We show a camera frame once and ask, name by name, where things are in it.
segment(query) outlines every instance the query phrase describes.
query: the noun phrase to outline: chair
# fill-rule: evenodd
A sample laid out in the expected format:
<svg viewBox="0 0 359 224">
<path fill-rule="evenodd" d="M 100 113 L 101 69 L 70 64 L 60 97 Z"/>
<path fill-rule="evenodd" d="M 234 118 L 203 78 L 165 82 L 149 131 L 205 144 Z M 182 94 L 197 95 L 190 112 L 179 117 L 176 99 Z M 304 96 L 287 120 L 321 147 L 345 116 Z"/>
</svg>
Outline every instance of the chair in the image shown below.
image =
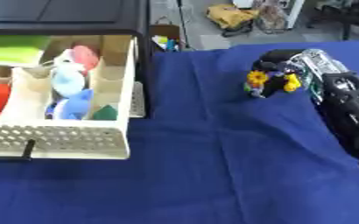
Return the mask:
<svg viewBox="0 0 359 224">
<path fill-rule="evenodd" d="M 313 17 L 307 27 L 313 28 L 314 25 L 326 21 L 338 21 L 342 23 L 343 34 L 342 39 L 348 40 L 351 33 L 352 25 L 359 26 L 359 2 L 346 5 L 342 3 L 340 9 L 333 6 L 324 5 L 321 10 L 318 10 L 318 15 Z"/>
</svg>

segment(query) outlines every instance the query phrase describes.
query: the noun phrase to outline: green object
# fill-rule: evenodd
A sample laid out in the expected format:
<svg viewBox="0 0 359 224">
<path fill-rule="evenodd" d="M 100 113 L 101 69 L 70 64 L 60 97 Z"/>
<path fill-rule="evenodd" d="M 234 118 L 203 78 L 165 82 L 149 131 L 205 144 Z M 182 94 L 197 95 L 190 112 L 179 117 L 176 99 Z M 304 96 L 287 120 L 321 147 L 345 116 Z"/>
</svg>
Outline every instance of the green object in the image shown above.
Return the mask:
<svg viewBox="0 0 359 224">
<path fill-rule="evenodd" d="M 0 35 L 0 66 L 37 66 L 49 41 L 49 36 Z"/>
<path fill-rule="evenodd" d="M 243 84 L 243 90 L 245 90 L 245 92 L 250 92 L 251 88 L 248 83 Z"/>
<path fill-rule="evenodd" d="M 96 121 L 115 121 L 117 116 L 118 112 L 116 109 L 107 105 L 96 111 L 92 116 L 92 119 Z"/>
</svg>

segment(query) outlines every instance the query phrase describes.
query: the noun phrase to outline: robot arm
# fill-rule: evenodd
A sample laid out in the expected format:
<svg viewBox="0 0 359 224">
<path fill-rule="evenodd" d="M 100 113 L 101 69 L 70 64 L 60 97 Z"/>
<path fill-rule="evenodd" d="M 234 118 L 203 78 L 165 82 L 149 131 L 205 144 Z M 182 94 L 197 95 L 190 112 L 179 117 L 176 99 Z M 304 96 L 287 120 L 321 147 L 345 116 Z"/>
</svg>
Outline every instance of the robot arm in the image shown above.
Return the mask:
<svg viewBox="0 0 359 224">
<path fill-rule="evenodd" d="M 282 89 L 280 77 L 295 74 L 341 145 L 359 159 L 359 75 L 319 49 L 270 51 L 252 70 L 274 73 L 263 86 L 263 97 Z"/>
</svg>

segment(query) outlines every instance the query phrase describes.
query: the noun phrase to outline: blue tablecloth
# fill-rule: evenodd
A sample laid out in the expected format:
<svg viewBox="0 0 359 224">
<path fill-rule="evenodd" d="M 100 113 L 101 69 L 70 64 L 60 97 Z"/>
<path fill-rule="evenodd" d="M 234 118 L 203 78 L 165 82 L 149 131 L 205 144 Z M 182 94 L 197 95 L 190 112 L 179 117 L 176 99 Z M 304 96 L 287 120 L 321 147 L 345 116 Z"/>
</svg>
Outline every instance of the blue tablecloth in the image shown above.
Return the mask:
<svg viewBox="0 0 359 224">
<path fill-rule="evenodd" d="M 0 163 L 0 223 L 359 224 L 358 163 L 308 95 L 242 91 L 262 53 L 308 47 L 359 73 L 359 42 L 157 54 L 131 158 Z"/>
</svg>

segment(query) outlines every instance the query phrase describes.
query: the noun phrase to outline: black stick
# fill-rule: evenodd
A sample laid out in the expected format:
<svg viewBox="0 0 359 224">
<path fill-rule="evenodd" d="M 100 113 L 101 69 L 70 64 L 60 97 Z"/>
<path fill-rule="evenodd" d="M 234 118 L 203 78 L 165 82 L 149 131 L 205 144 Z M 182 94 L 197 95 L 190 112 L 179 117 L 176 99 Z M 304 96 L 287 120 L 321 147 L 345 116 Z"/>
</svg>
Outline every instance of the black stick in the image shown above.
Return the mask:
<svg viewBox="0 0 359 224">
<path fill-rule="evenodd" d="M 182 23 L 182 30 L 183 30 L 184 36 L 185 36 L 185 48 L 190 48 L 189 38 L 187 36 L 187 28 L 185 27 L 184 14 L 182 12 L 182 0 L 177 0 L 177 5 L 179 8 L 179 16 L 180 16 L 181 23 Z"/>
</svg>

